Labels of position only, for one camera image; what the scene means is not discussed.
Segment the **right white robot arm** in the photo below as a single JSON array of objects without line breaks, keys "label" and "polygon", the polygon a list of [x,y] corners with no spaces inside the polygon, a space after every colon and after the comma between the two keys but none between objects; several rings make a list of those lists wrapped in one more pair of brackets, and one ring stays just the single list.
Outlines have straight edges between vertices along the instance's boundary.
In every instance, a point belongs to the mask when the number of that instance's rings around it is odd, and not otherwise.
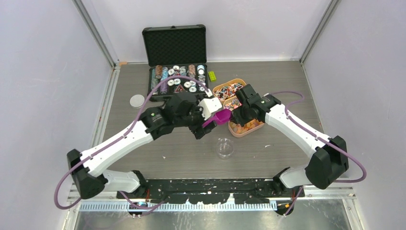
[{"label": "right white robot arm", "polygon": [[290,113],[279,99],[270,94],[261,96],[249,84],[235,95],[241,105],[232,111],[232,122],[242,126],[253,119],[263,122],[283,133],[309,158],[308,164],[285,168],[273,177],[273,190],[278,196],[287,196],[294,187],[308,184],[326,189],[349,168],[343,138],[318,132]]}]

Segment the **yellow-green small block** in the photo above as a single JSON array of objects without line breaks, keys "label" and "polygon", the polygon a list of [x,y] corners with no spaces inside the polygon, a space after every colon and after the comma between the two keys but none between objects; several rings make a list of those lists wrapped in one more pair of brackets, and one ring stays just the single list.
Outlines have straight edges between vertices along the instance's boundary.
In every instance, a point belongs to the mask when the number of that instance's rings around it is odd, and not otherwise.
[{"label": "yellow-green small block", "polygon": [[210,82],[216,81],[216,75],[215,75],[215,73],[213,71],[208,72],[208,77],[210,79]]}]

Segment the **clear round plastic jar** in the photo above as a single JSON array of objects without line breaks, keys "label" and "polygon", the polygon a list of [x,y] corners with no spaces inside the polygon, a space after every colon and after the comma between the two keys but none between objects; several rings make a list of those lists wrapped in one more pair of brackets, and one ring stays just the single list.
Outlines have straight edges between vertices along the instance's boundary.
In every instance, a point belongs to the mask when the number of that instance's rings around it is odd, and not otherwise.
[{"label": "clear round plastic jar", "polygon": [[228,138],[221,138],[216,144],[216,153],[221,159],[230,158],[234,154],[234,142]]}]

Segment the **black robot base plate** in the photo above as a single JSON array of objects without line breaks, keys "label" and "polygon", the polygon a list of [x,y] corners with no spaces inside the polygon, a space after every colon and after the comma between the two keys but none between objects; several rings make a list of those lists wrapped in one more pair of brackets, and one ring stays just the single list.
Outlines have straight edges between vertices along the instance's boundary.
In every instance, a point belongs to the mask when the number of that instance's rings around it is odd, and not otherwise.
[{"label": "black robot base plate", "polygon": [[300,187],[279,189],[268,179],[149,179],[132,193],[130,199],[148,199],[152,203],[224,204],[233,197],[235,204],[265,204],[269,198],[292,200],[304,197]]}]

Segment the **beige tray swirl lollipops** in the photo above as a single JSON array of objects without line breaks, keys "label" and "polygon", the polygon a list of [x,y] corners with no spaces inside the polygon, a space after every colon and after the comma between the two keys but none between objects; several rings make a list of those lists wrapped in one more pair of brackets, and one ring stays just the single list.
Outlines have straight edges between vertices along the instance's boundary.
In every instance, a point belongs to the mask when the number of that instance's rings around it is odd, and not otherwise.
[{"label": "beige tray swirl lollipops", "polygon": [[230,111],[233,111],[234,109],[238,108],[241,106],[241,103],[239,101],[239,99],[236,96],[233,96],[229,99],[226,99],[223,102],[223,108],[224,109],[228,109]]}]

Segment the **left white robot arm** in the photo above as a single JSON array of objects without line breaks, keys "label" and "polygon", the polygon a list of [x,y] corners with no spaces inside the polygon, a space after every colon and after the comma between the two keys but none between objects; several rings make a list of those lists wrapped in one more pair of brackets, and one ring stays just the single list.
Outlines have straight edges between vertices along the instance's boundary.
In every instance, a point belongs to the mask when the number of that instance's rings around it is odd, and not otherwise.
[{"label": "left white robot arm", "polygon": [[221,110],[216,97],[201,98],[190,92],[173,95],[163,106],[147,108],[134,124],[85,151],[67,153],[71,176],[81,199],[90,199],[102,191],[123,191],[135,198],[147,192],[139,171],[117,172],[108,169],[126,154],[148,144],[177,127],[187,127],[196,139],[211,132],[217,124],[209,118]]}]

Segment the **magenta plastic scoop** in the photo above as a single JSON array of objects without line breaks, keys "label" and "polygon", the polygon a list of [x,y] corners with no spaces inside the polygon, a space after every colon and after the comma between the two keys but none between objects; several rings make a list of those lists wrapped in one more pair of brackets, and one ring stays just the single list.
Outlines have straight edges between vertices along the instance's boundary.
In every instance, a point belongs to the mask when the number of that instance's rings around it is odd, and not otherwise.
[{"label": "magenta plastic scoop", "polygon": [[217,125],[223,125],[230,121],[231,115],[232,115],[232,111],[230,111],[229,109],[223,109],[221,111],[218,111],[208,120],[206,120],[202,124],[202,127],[206,127],[212,122],[215,122]]}]

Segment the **pink tray popsicle candies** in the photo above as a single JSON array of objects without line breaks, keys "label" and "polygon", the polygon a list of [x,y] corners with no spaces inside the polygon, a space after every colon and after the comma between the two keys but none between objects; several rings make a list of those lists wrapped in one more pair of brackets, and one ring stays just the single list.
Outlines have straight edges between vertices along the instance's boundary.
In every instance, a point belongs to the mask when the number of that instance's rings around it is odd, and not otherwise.
[{"label": "pink tray popsicle candies", "polygon": [[241,126],[239,124],[233,123],[233,122],[228,122],[228,129],[231,132],[231,134],[236,137],[236,138],[241,138],[245,135],[248,135],[255,130],[263,127],[265,124],[263,122],[260,122],[256,119],[251,120],[250,122],[246,123],[244,126]]}]

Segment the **orange tray with lollipops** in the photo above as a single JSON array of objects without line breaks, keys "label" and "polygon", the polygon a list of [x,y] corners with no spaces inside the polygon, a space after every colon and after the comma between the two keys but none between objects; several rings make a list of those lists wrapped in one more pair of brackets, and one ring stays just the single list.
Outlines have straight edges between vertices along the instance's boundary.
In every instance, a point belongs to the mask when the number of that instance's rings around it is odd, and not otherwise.
[{"label": "orange tray with lollipops", "polygon": [[235,92],[242,87],[246,86],[246,83],[242,79],[233,79],[226,83],[215,86],[212,89],[213,95],[217,97],[220,102],[224,102],[232,97],[235,97]]}]

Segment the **black poker chip case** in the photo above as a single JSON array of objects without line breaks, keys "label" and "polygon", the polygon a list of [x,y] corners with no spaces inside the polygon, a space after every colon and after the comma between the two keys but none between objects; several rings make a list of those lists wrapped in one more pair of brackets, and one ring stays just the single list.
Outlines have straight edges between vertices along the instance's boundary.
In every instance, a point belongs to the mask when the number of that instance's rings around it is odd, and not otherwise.
[{"label": "black poker chip case", "polygon": [[208,86],[206,27],[147,27],[142,31],[149,69],[151,93],[159,82],[173,75],[194,78]]}]

